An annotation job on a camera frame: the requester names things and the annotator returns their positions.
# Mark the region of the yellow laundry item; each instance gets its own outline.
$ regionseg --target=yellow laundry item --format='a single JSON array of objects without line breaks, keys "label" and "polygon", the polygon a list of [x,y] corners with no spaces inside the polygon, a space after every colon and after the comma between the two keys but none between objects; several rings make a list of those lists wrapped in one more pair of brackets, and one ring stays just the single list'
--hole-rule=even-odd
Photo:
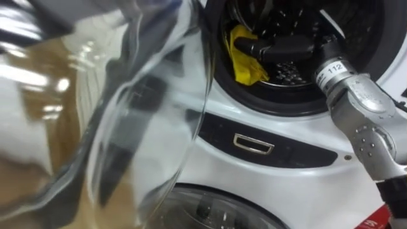
[{"label": "yellow laundry item", "polygon": [[234,42],[239,37],[257,39],[257,36],[253,35],[243,25],[237,25],[230,32],[230,40],[229,42],[226,41],[226,45],[233,62],[235,80],[248,86],[253,85],[257,81],[268,81],[269,77],[259,62],[235,47]]}]

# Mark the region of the silver door handle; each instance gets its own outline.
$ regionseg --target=silver door handle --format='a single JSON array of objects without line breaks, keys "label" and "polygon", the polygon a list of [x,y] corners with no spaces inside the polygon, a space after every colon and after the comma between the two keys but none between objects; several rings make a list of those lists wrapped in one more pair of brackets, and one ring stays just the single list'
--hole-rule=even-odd
[{"label": "silver door handle", "polygon": [[[260,150],[260,149],[254,149],[254,148],[251,148],[251,147],[248,147],[248,146],[244,146],[243,144],[240,144],[239,142],[237,142],[239,139],[249,141],[249,142],[258,144],[260,146],[266,146],[267,150],[263,151],[263,150]],[[263,142],[263,141],[260,141],[260,140],[257,140],[257,139],[251,138],[251,137],[247,137],[247,136],[244,136],[242,134],[235,134],[235,137],[233,138],[233,144],[235,146],[237,146],[237,147],[239,147],[241,149],[247,150],[247,151],[249,151],[251,153],[258,153],[258,154],[261,154],[261,155],[269,155],[274,149],[273,144]]]}]

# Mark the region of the silver robotic arm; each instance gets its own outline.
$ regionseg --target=silver robotic arm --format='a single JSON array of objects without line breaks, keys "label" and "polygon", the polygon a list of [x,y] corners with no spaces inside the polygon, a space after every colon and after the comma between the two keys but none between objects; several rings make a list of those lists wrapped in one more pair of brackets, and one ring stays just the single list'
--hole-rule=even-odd
[{"label": "silver robotic arm", "polygon": [[316,52],[314,80],[328,98],[334,124],[376,181],[392,228],[407,228],[407,119],[369,74],[357,73],[335,39],[326,39]]}]

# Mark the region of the lower washing machine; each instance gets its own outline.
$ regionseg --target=lower washing machine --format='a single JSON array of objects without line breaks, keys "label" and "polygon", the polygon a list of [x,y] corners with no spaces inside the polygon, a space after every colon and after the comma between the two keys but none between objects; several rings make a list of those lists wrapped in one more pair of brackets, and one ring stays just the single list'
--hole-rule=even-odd
[{"label": "lower washing machine", "polygon": [[[204,2],[216,44],[215,82],[191,155],[160,209],[162,223],[167,228],[355,228],[383,204],[374,182],[333,125],[309,76],[286,72],[284,77],[294,74],[291,81],[305,81],[293,87],[284,79],[249,87],[235,82],[222,44],[228,2]],[[405,101],[407,2],[332,2],[326,11],[346,36],[351,63]]]}]

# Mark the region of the lower machine door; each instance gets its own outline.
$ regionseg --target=lower machine door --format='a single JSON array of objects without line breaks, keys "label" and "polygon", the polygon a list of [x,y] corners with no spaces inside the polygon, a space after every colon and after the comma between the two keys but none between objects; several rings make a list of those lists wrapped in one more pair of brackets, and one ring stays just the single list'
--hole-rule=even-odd
[{"label": "lower machine door", "polygon": [[283,222],[254,203],[202,186],[176,186],[148,228],[286,229]]}]

